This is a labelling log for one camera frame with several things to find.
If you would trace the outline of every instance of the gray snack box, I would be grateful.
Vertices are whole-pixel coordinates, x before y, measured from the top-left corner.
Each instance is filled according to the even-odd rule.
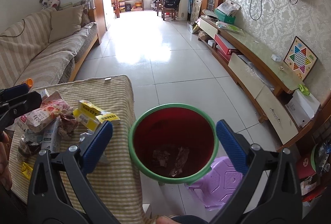
[[[58,133],[60,121],[60,117],[57,117],[44,129],[44,137],[41,143],[41,148],[49,150],[50,153],[60,152],[61,136]]]

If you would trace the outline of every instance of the purple stool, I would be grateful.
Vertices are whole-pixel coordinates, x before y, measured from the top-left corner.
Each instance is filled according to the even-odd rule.
[[[211,169],[208,174],[192,185],[185,184],[209,211],[221,209],[243,177],[234,169],[227,156],[216,158]]]

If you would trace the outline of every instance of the black backpack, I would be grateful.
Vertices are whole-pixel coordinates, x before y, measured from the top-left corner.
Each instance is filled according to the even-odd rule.
[[[179,5],[180,0],[164,0],[164,7],[176,9]]]

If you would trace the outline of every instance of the cabinet drawer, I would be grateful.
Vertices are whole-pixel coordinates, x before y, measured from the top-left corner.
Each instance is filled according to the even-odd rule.
[[[267,86],[264,86],[256,101],[262,107],[272,126],[274,126],[283,144],[297,135],[298,130],[288,112],[273,95]]]
[[[204,20],[200,20],[200,28],[210,35],[212,39],[215,39],[215,35],[218,33],[218,29]]]
[[[262,90],[264,83],[259,79],[252,68],[235,53],[231,55],[229,67],[255,99]]]

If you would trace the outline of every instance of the picture frame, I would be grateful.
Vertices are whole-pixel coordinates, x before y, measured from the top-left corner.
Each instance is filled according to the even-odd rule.
[[[284,63],[304,81],[312,68],[316,64],[318,57],[312,50],[297,36],[294,38],[289,51],[287,52]]]

